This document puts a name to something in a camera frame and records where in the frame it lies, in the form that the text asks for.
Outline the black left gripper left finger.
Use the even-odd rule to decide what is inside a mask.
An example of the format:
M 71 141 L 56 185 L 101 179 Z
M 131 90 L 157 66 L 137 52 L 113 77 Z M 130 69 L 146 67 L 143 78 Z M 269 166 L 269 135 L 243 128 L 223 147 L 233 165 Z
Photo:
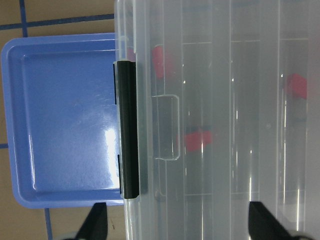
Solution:
M 95 203 L 75 235 L 75 240 L 106 240 L 108 215 L 105 202 Z

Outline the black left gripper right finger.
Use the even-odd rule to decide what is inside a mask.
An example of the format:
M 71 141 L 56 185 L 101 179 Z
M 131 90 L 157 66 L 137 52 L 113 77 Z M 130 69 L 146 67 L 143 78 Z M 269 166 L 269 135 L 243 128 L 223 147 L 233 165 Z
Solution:
M 298 240 L 292 236 L 260 201 L 248 207 L 248 233 L 252 240 Z

